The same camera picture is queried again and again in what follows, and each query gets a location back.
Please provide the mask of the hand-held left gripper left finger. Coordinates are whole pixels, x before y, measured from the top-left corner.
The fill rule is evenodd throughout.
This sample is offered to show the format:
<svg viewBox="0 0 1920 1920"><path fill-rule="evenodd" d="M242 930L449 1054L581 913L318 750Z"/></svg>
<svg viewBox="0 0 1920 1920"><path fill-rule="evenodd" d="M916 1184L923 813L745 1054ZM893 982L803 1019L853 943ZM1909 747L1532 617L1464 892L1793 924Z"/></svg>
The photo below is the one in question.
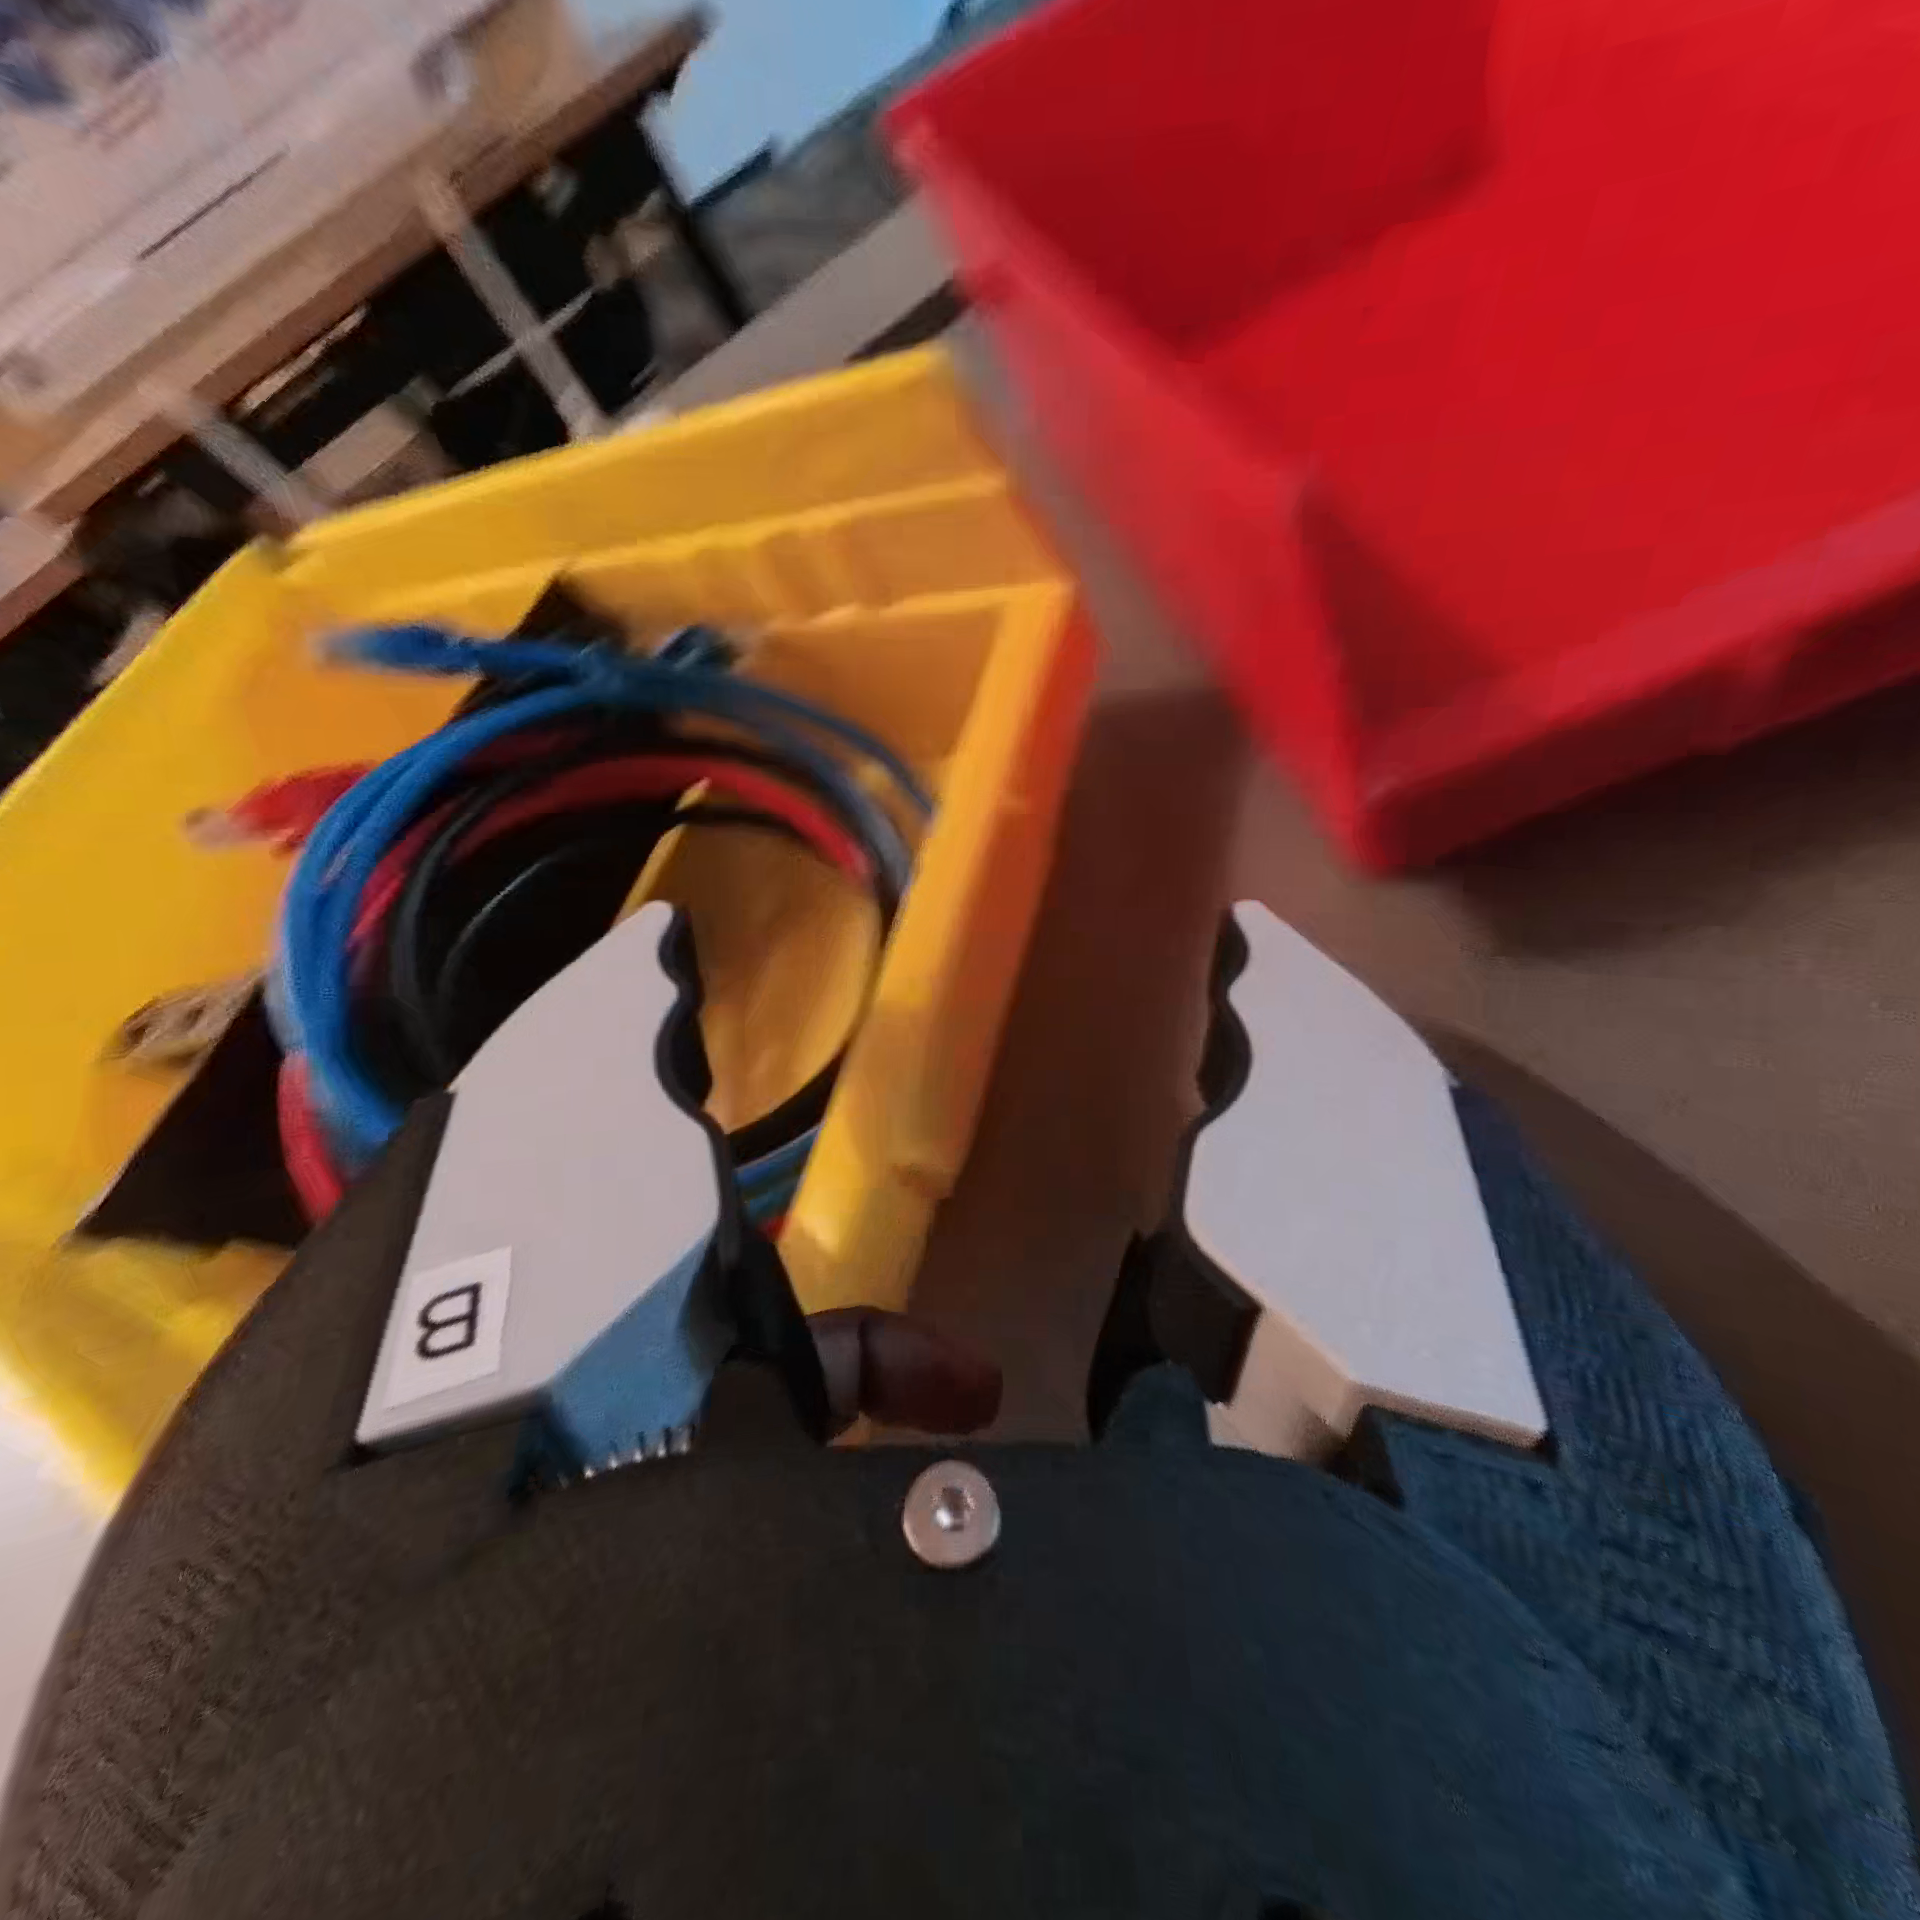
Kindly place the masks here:
<svg viewBox="0 0 1920 1920"><path fill-rule="evenodd" d="M356 1447L491 1424L529 1477L683 1458L732 1347L732 1228L701 982L655 900L537 986L455 1074Z"/></svg>

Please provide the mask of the red plastic bin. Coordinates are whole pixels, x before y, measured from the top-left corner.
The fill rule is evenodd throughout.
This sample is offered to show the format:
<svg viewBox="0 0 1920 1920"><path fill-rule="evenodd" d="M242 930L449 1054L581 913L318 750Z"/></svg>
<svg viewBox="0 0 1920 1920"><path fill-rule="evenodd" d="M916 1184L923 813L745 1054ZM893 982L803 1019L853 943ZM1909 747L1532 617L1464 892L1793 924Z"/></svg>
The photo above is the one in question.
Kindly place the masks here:
<svg viewBox="0 0 1920 1920"><path fill-rule="evenodd" d="M1358 867L1916 680L1916 3L1047 3L884 135Z"/></svg>

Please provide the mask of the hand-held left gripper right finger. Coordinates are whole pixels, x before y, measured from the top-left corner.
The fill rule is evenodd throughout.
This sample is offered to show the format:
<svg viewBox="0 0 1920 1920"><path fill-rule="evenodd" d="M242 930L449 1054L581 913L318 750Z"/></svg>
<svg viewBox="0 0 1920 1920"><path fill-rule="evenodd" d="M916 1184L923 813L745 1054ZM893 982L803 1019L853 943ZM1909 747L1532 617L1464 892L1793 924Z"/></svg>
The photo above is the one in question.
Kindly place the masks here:
<svg viewBox="0 0 1920 1920"><path fill-rule="evenodd" d="M1453 1074L1259 900L1217 930L1183 1257L1214 1445L1325 1462L1367 1412L1549 1439Z"/></svg>

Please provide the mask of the instruction poster board with stand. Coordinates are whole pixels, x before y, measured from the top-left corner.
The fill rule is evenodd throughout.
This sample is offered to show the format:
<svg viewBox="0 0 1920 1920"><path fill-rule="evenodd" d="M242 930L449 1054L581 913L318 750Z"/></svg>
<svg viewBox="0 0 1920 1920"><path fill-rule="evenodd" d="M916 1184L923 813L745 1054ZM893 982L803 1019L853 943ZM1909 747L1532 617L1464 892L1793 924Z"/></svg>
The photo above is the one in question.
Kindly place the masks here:
<svg viewBox="0 0 1920 1920"><path fill-rule="evenodd" d="M708 44L697 3L155 3L155 59L97 34L4 77L4 510L79 519L152 458L151 389L221 401Z"/></svg>

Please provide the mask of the yellow plastic bin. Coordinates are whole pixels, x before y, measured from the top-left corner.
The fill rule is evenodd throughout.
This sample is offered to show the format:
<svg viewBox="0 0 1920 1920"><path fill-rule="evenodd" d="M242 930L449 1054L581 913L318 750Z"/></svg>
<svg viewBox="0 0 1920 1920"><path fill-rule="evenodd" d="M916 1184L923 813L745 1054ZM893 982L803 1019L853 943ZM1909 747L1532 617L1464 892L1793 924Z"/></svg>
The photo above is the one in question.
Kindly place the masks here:
<svg viewBox="0 0 1920 1920"><path fill-rule="evenodd" d="M380 762L459 687L319 661L393 621L510 633L547 584L638 639L706 621L746 675L874 733L936 813L822 1142L782 1218L805 1311L903 1304L1052 870L1097 638L907 350L352 510L229 563L4 797L4 1403L112 1511L286 1254L79 1240L184 1071L107 1061L139 1006L265 962L284 863L199 851L196 806Z"/></svg>

